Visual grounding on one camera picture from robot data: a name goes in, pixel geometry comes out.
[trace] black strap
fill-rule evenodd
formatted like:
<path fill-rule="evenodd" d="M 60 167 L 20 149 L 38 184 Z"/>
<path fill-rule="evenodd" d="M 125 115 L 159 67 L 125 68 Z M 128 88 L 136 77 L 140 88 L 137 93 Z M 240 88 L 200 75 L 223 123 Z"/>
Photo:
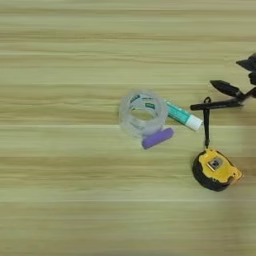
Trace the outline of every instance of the black strap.
<path fill-rule="evenodd" d="M 205 98 L 204 103 L 210 103 L 212 100 L 210 97 Z M 210 109 L 204 108 L 204 132 L 205 132 L 205 141 L 204 145 L 208 148 L 210 144 L 210 134 L 209 134 L 209 123 L 210 123 Z"/>

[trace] toothpaste tube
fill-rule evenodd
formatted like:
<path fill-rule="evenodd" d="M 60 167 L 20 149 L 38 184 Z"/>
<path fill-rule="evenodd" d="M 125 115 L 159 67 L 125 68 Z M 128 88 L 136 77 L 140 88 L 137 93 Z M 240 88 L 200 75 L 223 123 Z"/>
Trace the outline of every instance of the toothpaste tube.
<path fill-rule="evenodd" d="M 201 124 L 202 120 L 186 110 L 179 108 L 172 104 L 171 102 L 166 101 L 167 109 L 168 109 L 168 116 L 175 119 L 176 121 L 186 125 L 190 129 L 197 131 Z"/>

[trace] purple object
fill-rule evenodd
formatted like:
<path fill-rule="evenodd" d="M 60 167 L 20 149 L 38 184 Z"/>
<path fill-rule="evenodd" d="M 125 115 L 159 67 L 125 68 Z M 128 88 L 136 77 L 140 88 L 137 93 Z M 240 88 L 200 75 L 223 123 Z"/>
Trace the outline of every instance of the purple object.
<path fill-rule="evenodd" d="M 170 139 L 173 136 L 173 134 L 174 134 L 174 131 L 171 128 L 167 128 L 165 130 L 156 132 L 156 133 L 146 137 L 142 141 L 142 146 L 144 149 L 151 148 L 165 140 Z"/>

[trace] black object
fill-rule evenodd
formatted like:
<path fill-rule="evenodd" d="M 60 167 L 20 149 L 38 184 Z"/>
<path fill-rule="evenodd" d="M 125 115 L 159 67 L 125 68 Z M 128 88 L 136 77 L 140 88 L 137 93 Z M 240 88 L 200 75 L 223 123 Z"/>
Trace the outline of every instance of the black object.
<path fill-rule="evenodd" d="M 204 103 L 210 103 L 212 100 L 210 97 L 205 98 Z M 204 132 L 205 132 L 205 141 L 204 145 L 206 148 L 210 144 L 210 135 L 209 135 L 209 123 L 210 123 L 210 109 L 204 108 Z"/>
<path fill-rule="evenodd" d="M 251 55 L 247 60 L 240 60 L 236 63 L 246 70 L 252 71 L 248 76 L 250 83 L 252 85 L 256 85 L 256 53 Z M 222 80 L 212 80 L 210 82 L 215 89 L 233 98 L 225 101 L 208 101 L 202 104 L 191 105 L 191 110 L 242 107 L 243 102 L 246 99 L 250 97 L 256 98 L 256 88 L 251 89 L 247 93 L 243 93 L 238 87 L 235 87 L 228 82 Z"/>
<path fill-rule="evenodd" d="M 256 53 L 247 60 L 239 60 L 236 63 L 248 71 L 256 71 Z"/>

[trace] tape roll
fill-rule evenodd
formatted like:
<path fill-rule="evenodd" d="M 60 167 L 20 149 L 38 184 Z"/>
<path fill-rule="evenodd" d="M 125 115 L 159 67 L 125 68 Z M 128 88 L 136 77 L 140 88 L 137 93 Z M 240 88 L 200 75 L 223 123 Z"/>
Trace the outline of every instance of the tape roll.
<path fill-rule="evenodd" d="M 142 110 L 152 115 L 152 119 L 143 120 L 132 114 L 133 110 Z M 135 137 L 146 137 L 161 130 L 168 115 L 164 100 L 150 91 L 135 91 L 125 96 L 120 105 L 120 125 Z"/>

